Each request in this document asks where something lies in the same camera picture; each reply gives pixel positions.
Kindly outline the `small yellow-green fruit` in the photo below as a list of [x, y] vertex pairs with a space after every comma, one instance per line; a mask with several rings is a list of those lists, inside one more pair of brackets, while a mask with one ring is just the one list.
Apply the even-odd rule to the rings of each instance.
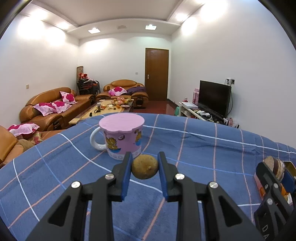
[[139, 155], [132, 162], [132, 173], [141, 180], [152, 178], [158, 169], [158, 161], [151, 155]]

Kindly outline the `pink cartoon mug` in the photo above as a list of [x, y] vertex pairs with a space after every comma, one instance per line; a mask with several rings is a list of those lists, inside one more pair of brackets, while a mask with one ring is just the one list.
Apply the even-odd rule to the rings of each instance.
[[127, 152], [136, 158], [142, 152], [142, 129], [145, 119], [135, 113], [114, 113], [103, 117], [91, 133], [90, 144], [116, 160], [122, 161]]

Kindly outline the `white tv stand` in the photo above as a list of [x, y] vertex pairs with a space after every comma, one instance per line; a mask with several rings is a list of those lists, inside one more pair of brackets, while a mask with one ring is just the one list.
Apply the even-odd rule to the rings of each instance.
[[209, 121], [212, 123], [219, 123], [233, 128], [240, 128], [240, 125], [235, 122], [233, 118], [220, 118], [220, 116], [216, 116], [206, 112], [205, 110], [198, 109], [198, 107], [191, 102], [179, 102], [178, 116], [195, 118], [201, 121]]

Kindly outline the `wooden coffee table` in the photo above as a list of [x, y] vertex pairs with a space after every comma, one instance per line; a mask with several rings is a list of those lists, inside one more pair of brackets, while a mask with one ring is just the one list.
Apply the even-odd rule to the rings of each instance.
[[105, 116], [109, 113], [121, 113], [121, 112], [131, 112], [133, 106], [133, 99], [128, 98], [125, 104], [123, 105], [115, 105], [114, 100], [101, 100], [88, 109], [78, 114], [74, 119], [69, 121], [70, 125], [76, 125], [82, 120], [85, 120], [94, 116]]

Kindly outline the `pink floral cushion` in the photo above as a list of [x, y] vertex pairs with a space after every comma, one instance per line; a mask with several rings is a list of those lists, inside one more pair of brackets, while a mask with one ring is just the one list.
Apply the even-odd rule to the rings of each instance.
[[124, 89], [120, 86], [117, 86], [117, 87], [114, 87], [113, 89], [109, 90], [108, 93], [111, 96], [120, 96], [120, 95], [126, 94], [127, 91], [126, 91], [126, 89]]

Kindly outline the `black television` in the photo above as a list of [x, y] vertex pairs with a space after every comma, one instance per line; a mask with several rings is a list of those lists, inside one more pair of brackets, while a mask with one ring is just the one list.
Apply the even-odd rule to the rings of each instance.
[[200, 80], [198, 107], [221, 118], [226, 118], [230, 99], [231, 86]]

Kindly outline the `brown leather sofa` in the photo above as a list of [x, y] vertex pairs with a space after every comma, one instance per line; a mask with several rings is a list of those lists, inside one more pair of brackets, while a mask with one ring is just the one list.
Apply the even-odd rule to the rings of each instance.
[[35, 123], [39, 131], [66, 129], [76, 116], [89, 108], [94, 95], [77, 95], [59, 87], [32, 97], [20, 112], [21, 123]]

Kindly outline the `black cluttered rack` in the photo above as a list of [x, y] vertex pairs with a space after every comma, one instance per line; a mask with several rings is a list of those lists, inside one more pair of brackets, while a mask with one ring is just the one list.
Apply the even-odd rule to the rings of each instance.
[[101, 92], [99, 81], [89, 78], [86, 73], [78, 74], [77, 87], [80, 95], [97, 95]]

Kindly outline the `brown wooden door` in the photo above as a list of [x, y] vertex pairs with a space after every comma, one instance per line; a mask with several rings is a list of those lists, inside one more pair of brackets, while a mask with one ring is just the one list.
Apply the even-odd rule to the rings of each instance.
[[165, 101], [168, 95], [169, 50], [145, 49], [145, 88], [150, 101]]

